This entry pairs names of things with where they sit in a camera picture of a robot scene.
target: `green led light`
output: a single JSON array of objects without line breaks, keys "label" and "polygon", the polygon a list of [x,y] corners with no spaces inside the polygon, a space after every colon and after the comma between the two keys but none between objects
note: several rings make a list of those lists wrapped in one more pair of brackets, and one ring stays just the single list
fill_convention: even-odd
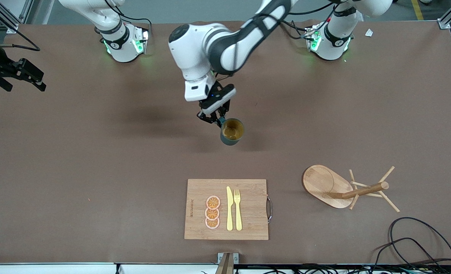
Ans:
[{"label": "green led light", "polygon": [[104,40],[104,45],[105,45],[105,47],[107,48],[107,53],[111,54],[111,53],[110,53],[109,46],[107,45],[107,42],[105,42],[105,40]]},{"label": "green led light", "polygon": [[136,48],[137,53],[141,53],[143,51],[141,42],[133,40],[133,45]]},{"label": "green led light", "polygon": [[346,47],[344,47],[344,51],[347,50],[347,46],[349,45],[349,42],[351,42],[351,38],[349,38],[349,39],[347,40],[347,42],[346,42]]},{"label": "green led light", "polygon": [[322,41],[322,36],[318,35],[312,42],[312,46],[310,47],[311,50],[316,51],[318,49],[318,45],[320,45],[320,42]]}]

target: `small paper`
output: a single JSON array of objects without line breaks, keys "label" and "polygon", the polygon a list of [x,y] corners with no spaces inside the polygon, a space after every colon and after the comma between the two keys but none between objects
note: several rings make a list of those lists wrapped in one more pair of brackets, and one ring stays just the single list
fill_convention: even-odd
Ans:
[{"label": "small paper", "polygon": [[373,31],[371,29],[368,29],[368,31],[366,32],[365,36],[368,36],[368,37],[373,36]]}]

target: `tabletop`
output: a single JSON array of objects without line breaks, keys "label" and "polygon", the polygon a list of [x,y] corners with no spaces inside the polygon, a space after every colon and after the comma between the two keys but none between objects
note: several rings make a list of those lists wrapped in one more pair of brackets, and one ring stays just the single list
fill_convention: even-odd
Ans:
[{"label": "tabletop", "polygon": [[[154,25],[154,54],[128,64],[91,25],[20,26],[41,52],[6,51],[43,70],[48,88],[9,80],[13,91],[0,89],[0,262],[203,263],[234,251],[241,263],[368,263],[405,215],[451,243],[448,30],[361,22],[349,50],[323,61],[278,28],[224,80],[238,92],[227,116],[245,125],[229,147],[184,100],[167,45],[177,26]],[[373,197],[353,210],[321,203],[302,186],[315,164],[344,178],[352,169],[364,184],[395,166],[385,193],[401,213]],[[189,178],[266,179],[269,240],[185,240]],[[450,257],[425,227],[404,221],[394,236]],[[400,261],[386,252],[380,262]]]}]

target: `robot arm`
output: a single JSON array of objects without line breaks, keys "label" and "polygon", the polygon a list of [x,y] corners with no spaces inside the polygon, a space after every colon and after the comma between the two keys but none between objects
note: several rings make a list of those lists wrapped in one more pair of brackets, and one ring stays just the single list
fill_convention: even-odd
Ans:
[{"label": "robot arm", "polygon": [[204,26],[185,24],[171,33],[168,45],[185,79],[185,100],[200,101],[200,119],[220,126],[215,111],[218,110],[223,118],[229,110],[229,100],[236,94],[233,85],[223,88],[211,70],[222,75],[232,75],[240,70],[297,1],[263,0],[255,16],[236,32],[212,23]]},{"label": "robot arm", "polygon": [[40,69],[25,58],[17,62],[12,61],[0,47],[0,87],[4,90],[11,91],[13,88],[12,84],[4,78],[14,78],[32,83],[37,89],[44,91],[46,85],[43,83],[43,75],[44,73]]},{"label": "robot arm", "polygon": [[90,20],[104,38],[107,52],[118,62],[129,62],[146,50],[149,32],[123,23],[113,8],[126,0],[59,0],[60,3]]},{"label": "robot arm", "polygon": [[369,17],[384,14],[392,0],[349,0],[337,5],[327,23],[313,26],[318,30],[307,40],[307,48],[326,60],[335,60],[347,50],[351,34],[361,13]]}]

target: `yellow plastic knife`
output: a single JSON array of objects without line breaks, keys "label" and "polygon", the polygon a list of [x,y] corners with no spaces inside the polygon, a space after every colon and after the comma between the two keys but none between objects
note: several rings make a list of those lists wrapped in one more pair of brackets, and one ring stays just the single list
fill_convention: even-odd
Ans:
[{"label": "yellow plastic knife", "polygon": [[234,203],[234,197],[230,187],[227,187],[227,230],[232,231],[232,204]]}]

